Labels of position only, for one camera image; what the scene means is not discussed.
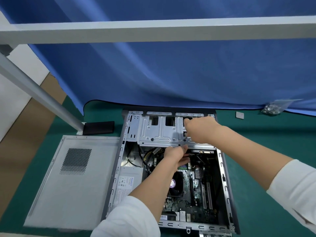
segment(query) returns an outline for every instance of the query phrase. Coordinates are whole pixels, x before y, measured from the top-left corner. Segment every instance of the wooden floor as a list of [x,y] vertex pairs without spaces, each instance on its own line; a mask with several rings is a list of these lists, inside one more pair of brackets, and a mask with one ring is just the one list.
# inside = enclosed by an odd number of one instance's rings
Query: wooden floor
[[[59,103],[66,97],[57,80],[48,74],[41,87]],[[43,142],[55,115],[33,98],[0,142],[0,216]]]

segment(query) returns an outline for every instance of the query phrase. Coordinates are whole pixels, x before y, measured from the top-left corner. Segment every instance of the hand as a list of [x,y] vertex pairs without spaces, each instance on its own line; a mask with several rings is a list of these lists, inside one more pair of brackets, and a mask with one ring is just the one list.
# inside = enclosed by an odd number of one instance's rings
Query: hand
[[187,132],[186,135],[191,137],[194,142],[201,144],[211,144],[212,137],[215,137],[215,131],[221,127],[211,116],[193,118],[192,120],[185,118],[183,123]]
[[176,172],[178,167],[185,165],[190,161],[190,158],[188,157],[189,154],[186,154],[187,150],[187,145],[179,147],[169,146],[165,149],[163,160],[168,165],[174,166],[174,172]]

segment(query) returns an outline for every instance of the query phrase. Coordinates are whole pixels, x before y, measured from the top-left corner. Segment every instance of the pci express slot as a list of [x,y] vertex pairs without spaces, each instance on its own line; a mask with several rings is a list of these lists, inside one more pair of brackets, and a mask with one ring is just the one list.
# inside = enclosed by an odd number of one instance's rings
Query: pci express slot
[[211,187],[210,187],[209,182],[206,183],[206,189],[207,189],[207,198],[209,200],[209,209],[212,210],[213,205],[212,205],[212,197],[211,197]]
[[205,186],[201,182],[201,192],[202,192],[202,203],[203,203],[203,208],[206,209],[206,196],[205,196]]

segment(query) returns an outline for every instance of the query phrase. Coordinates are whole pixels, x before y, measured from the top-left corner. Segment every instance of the white wall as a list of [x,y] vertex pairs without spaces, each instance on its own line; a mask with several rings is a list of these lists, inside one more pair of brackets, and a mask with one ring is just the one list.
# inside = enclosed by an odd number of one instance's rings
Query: white wall
[[[9,25],[8,20],[1,12],[0,25]],[[49,73],[45,65],[26,44],[18,45],[8,56],[8,59],[39,85]],[[30,99],[28,94],[0,74],[0,141]]]

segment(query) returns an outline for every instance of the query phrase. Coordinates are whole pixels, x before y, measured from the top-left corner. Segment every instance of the sticker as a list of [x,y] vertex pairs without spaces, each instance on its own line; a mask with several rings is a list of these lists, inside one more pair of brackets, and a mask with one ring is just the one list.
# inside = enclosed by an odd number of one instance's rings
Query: sticker
[[161,148],[159,147],[159,148],[156,148],[156,149],[154,149],[154,151],[153,151],[153,154],[155,155],[158,151],[160,151],[161,150]]
[[162,216],[160,216],[160,219],[161,219],[161,220],[168,220],[168,218],[167,218],[167,216],[166,216],[166,215],[162,215]]
[[119,176],[113,204],[119,204],[132,192],[134,177]]

